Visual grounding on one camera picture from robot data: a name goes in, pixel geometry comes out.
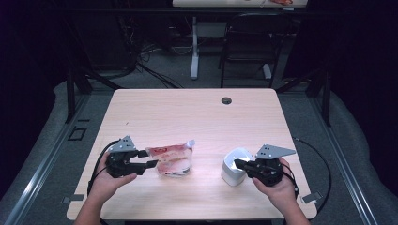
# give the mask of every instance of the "chair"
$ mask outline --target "chair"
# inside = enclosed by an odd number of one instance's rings
[[[240,64],[272,64],[272,86],[283,40],[290,30],[291,20],[282,14],[243,13],[233,17],[225,27],[222,56],[221,87],[225,62]]]

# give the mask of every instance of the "desk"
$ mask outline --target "desk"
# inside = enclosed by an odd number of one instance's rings
[[[173,7],[176,8],[282,8],[285,10],[292,10],[294,8],[305,8],[308,0],[293,0],[293,3],[288,6],[273,3],[269,0],[173,0]],[[215,35],[206,37],[222,37],[225,26],[218,23],[216,26],[221,27]],[[199,53],[198,53],[198,27],[200,24],[196,21],[196,17],[192,20],[192,62],[191,62],[191,79],[198,78],[199,68]],[[270,78],[271,74],[268,65],[263,67],[266,78]]]
[[[232,103],[225,105],[222,98]],[[253,155],[264,144],[295,149],[278,97],[272,89],[121,89],[114,93],[75,194],[85,194],[102,149],[130,135],[138,149],[195,139],[192,171],[182,178],[159,176],[155,169],[121,187],[101,212],[104,219],[218,220],[282,218],[247,178],[236,187],[221,177],[224,156],[237,147]],[[300,196],[310,194],[297,154],[285,157]],[[148,161],[150,158],[134,158]],[[313,203],[298,203],[308,218]],[[72,202],[75,219],[84,201]]]

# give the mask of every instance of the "snack bag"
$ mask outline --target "snack bag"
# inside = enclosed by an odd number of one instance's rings
[[[146,151],[158,160],[156,168],[159,174],[181,177],[191,171],[192,149],[195,140],[164,147],[147,148]]]

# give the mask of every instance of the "grommet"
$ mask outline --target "grommet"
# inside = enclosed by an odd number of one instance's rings
[[[229,104],[231,104],[231,102],[232,102],[232,99],[229,97],[222,98],[222,104],[224,104],[224,105],[229,105]]]

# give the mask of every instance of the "hand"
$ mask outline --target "hand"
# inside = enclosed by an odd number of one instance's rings
[[[284,160],[284,158],[280,157],[279,161],[289,167],[289,163]],[[287,174],[290,174],[290,171],[283,166],[283,171]],[[295,187],[289,178],[283,175],[282,180],[273,187],[265,186],[260,180],[257,178],[253,178],[253,182],[257,189],[269,197],[269,200],[272,202],[275,207],[282,208],[284,205],[289,203],[296,202],[296,195],[295,195]]]
[[[279,161],[289,167],[289,163],[282,157]],[[283,166],[283,171],[290,174],[289,169]],[[287,224],[310,224],[296,201],[295,187],[292,181],[283,175],[282,180],[273,187],[265,186],[257,178],[253,178],[257,189],[269,197],[271,203],[283,214]]]
[[[113,178],[106,172],[106,169],[103,170],[106,167],[105,162],[109,154],[109,152],[106,152],[102,156],[97,169],[97,173],[99,174],[94,180],[90,194],[88,195],[88,198],[94,199],[102,204],[108,201],[116,193],[118,188],[126,185],[137,177],[137,174],[133,173],[123,177]]]
[[[91,191],[74,222],[75,225],[100,224],[100,210],[105,202],[116,193],[118,188],[137,178],[137,174],[135,173],[119,178],[113,178],[106,172],[106,169],[103,170],[106,167],[105,162],[108,156],[109,152],[106,152],[100,159],[97,169],[98,175],[95,178]]]

